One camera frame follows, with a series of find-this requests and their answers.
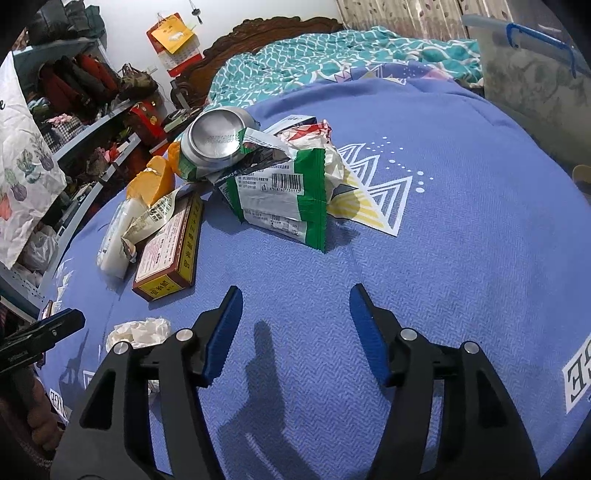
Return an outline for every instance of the white wall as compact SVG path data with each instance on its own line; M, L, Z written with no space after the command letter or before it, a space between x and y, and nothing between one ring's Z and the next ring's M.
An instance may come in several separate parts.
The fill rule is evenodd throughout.
M189 0L86 0L86 5L98 5L107 31L106 51L109 61L117 69L131 63L139 70L157 67L152 74L164 91L166 107L170 103L171 77L160 63L148 41L146 31L158 21L158 13L166 17L178 12L185 24L197 34L201 50L210 47L247 18L312 17L340 19L335 0L193 0L201 9L200 25L192 16Z

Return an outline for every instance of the red clothing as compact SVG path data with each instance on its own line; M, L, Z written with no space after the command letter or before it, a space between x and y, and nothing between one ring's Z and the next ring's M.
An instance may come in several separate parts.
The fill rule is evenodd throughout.
M119 88L117 87L117 84L115 83L113 78L111 78L109 72L107 72L107 69L103 67L103 65L99 61L95 60L92 57L89 57L88 55L80 53L76 56L76 62L78 63L80 68L87 71L93 77L97 78L102 82L102 84L108 90L109 96L111 98L115 98L117 96L117 93L119 93Z
M79 104L79 94L59 78L50 65L44 65L39 72L43 93L56 113L71 112Z

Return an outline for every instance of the barcode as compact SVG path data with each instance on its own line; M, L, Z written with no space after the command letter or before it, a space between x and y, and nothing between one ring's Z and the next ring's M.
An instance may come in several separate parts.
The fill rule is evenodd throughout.
M271 189L272 190L288 190L292 192L302 192L301 180L303 175L301 173L272 173L271 174Z

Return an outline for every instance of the blue bedsheet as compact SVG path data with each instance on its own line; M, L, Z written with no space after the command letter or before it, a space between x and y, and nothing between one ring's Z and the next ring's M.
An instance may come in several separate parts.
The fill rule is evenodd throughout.
M329 217L322 254L241 225L214 193L195 287L148 304L130 277L108 290L95 266L122 193L78 234L56 275L56 286L67 280L61 306L82 310L86 328L47 354L45 386L74 408L113 326L162 316L188 327L234 284L242 321L222 376L200 391L228 479L362 479L392 398L372 376L349 313L349 290L362 282L376 305L432 342L482 345L546 471L589 412L583 395L567 414L562 372L591 330L589 206L487 101L417 64L380 72L370 77L391 80L355 70L354 81L323 80L250 112L262 127L289 113L326 118L347 164L388 221L399 220L397 237ZM409 177L404 196L400 180ZM151 423L167 471L157 402Z

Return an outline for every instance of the plastic storage box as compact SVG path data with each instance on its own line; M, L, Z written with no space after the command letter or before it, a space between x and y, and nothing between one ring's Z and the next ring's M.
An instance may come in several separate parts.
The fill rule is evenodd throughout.
M591 165L591 70L567 44L522 25L462 16L482 55L487 100L564 165Z

